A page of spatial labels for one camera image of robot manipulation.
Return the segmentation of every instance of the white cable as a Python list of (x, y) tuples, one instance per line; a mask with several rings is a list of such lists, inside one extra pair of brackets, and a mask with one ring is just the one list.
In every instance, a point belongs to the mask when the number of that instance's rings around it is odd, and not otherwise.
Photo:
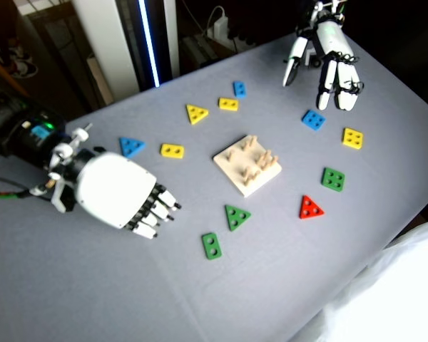
[(209, 23), (210, 23), (211, 19), (213, 18), (213, 14), (214, 14), (216, 9), (221, 9), (222, 10), (222, 16), (225, 16), (225, 9), (222, 6), (217, 5), (216, 7), (214, 7), (213, 11), (209, 15), (208, 24), (206, 25), (206, 31), (204, 32), (203, 35), (206, 35), (208, 33)]
[(201, 33), (203, 33), (203, 28), (201, 27), (201, 25), (198, 23), (197, 19), (195, 19), (195, 17), (193, 16), (192, 12), (190, 12), (190, 9), (188, 9), (187, 4), (185, 3), (184, 0), (181, 0), (185, 6), (185, 9), (187, 9), (187, 12), (190, 14), (190, 16), (192, 17), (193, 21), (195, 22), (195, 24), (197, 24), (198, 28), (200, 29)]

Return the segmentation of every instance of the yellow triangle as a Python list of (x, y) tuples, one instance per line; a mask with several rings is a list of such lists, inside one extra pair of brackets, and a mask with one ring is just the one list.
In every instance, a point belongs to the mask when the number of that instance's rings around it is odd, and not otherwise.
[(192, 125), (195, 125), (200, 120), (206, 118), (209, 110), (206, 108), (197, 107), (196, 105), (187, 105), (188, 119)]

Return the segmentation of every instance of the blue light strip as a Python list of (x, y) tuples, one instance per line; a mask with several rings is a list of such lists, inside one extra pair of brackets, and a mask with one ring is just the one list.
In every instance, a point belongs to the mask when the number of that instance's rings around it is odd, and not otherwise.
[(149, 29), (149, 21), (148, 21), (148, 12), (146, 11), (146, 5), (144, 3), (144, 0), (138, 0), (138, 3), (140, 5), (141, 21), (143, 22), (143, 27), (144, 27), (144, 36), (146, 37), (146, 43), (148, 44), (148, 52), (149, 52), (149, 59), (151, 60), (152, 76), (154, 77), (154, 84), (158, 88), (160, 86), (160, 82), (158, 81), (156, 58), (154, 56), (154, 49), (152, 47), (151, 30)]

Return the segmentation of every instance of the tabletop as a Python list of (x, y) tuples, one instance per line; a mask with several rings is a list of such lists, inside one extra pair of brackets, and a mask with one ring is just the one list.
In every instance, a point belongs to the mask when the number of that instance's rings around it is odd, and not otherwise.
[[(182, 204), (148, 240), (108, 227), (80, 207), (58, 213), (37, 199), (0, 200), (0, 341), (288, 341), (428, 203), (428, 105), (350, 41), (365, 89), (351, 112), (315, 109), (320, 70), (282, 87), (293, 36), (138, 94), (68, 125), (92, 122), (85, 147), (119, 152), (119, 137), (146, 142), (133, 160)], [(238, 112), (218, 108), (248, 96)], [(190, 125), (186, 104), (209, 109)], [(344, 128), (364, 133), (361, 150)], [(213, 156), (245, 135), (280, 156), (282, 172), (244, 198)], [(183, 145), (182, 160), (160, 156)], [(320, 184), (325, 167), (344, 189)], [(33, 185), (42, 171), (0, 157), (0, 176)], [(325, 214), (300, 219), (303, 195)], [(231, 232), (226, 204), (252, 217)], [(201, 236), (223, 255), (208, 260)]]

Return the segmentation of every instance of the red triangle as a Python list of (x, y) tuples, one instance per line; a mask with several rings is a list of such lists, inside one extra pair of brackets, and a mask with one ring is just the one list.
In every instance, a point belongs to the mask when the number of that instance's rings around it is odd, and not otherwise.
[(324, 211), (312, 201), (309, 196), (304, 195), (301, 201), (300, 219), (322, 216)]

